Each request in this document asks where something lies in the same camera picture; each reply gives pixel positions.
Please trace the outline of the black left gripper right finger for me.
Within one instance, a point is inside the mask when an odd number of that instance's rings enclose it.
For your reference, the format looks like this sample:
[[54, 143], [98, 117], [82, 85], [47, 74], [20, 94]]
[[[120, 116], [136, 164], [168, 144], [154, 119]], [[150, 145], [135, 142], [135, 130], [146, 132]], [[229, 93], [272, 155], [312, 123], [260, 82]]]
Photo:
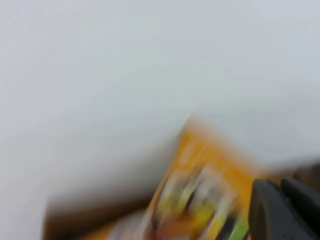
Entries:
[[320, 193], [294, 179], [285, 178], [281, 181], [281, 189], [301, 218], [302, 223], [320, 239]]

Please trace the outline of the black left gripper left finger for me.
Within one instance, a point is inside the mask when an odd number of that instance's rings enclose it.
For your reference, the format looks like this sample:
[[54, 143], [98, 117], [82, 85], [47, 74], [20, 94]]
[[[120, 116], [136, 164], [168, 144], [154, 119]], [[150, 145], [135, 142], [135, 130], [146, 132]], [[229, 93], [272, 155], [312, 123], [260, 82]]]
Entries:
[[316, 240], [307, 230], [280, 185], [267, 180], [253, 182], [248, 214], [252, 240]]

